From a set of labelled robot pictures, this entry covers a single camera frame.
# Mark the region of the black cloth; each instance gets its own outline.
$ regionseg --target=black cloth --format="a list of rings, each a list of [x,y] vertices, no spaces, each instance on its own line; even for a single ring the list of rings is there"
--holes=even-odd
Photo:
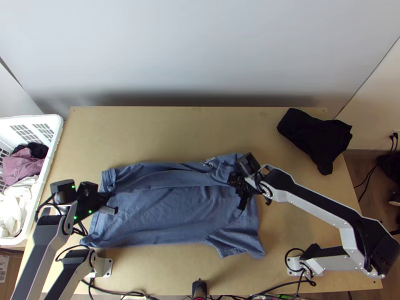
[[[289,108],[277,129],[310,156],[322,175],[332,174],[334,160],[353,137],[352,126],[339,120],[323,121],[295,108]]]
[[[380,155],[376,163],[387,177],[400,185],[400,152]]]
[[[39,144],[37,142],[30,142],[27,145],[19,144],[12,154],[17,153],[18,151],[24,149],[24,148],[29,148],[32,156],[37,159],[44,159],[47,155],[47,151],[49,151],[49,147],[43,144]]]

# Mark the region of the wooden table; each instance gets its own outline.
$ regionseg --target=wooden table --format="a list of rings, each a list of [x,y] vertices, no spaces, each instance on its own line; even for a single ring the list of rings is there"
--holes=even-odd
[[[324,119],[324,108],[305,108]],[[100,183],[101,171],[141,161],[204,161],[226,153],[252,152],[293,175],[296,182],[360,211],[345,160],[340,155],[333,174],[323,176],[311,159],[276,129],[284,107],[72,107],[43,192],[63,179]],[[153,295],[188,295],[192,282],[202,278],[212,295],[248,295],[298,279],[287,275],[284,255],[293,247],[306,249],[341,244],[339,231],[288,203],[266,206],[258,200],[258,235],[266,251],[262,259],[247,253],[220,258],[206,244],[150,245],[100,249],[114,259],[112,276],[95,284],[114,291],[144,290]],[[90,218],[84,221],[89,227]],[[65,245],[79,243],[71,236]],[[32,249],[27,241],[22,265]],[[49,290],[61,271],[53,263],[43,291]],[[315,277],[316,287],[302,284],[301,293],[382,288],[380,280],[357,271],[327,271]],[[81,284],[76,293],[86,294]],[[277,291],[294,293],[295,285]]]

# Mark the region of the blue t-shirt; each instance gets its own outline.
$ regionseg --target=blue t-shirt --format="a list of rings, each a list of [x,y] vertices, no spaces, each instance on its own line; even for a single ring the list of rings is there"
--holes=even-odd
[[[205,162],[141,162],[102,172],[102,192],[112,192],[116,215],[95,213],[81,244],[97,248],[205,243],[221,257],[264,256],[253,196],[244,211],[227,185],[238,154]]]

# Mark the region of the white laundry basket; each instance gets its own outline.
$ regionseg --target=white laundry basket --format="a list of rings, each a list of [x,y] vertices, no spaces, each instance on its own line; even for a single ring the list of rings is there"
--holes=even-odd
[[[10,156],[19,144],[36,142],[48,147],[47,156],[32,188],[32,203],[28,208],[21,232],[15,237],[0,238],[0,245],[16,245],[24,241],[32,228],[35,211],[49,175],[57,145],[63,131],[64,120],[57,114],[24,115],[0,118],[0,192],[7,188],[3,181],[3,158]]]

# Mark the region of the pink clothing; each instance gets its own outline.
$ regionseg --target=pink clothing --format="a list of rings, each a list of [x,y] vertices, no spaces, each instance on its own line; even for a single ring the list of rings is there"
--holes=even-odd
[[[11,186],[21,179],[41,172],[45,159],[35,158],[31,149],[24,148],[3,158],[3,181]]]

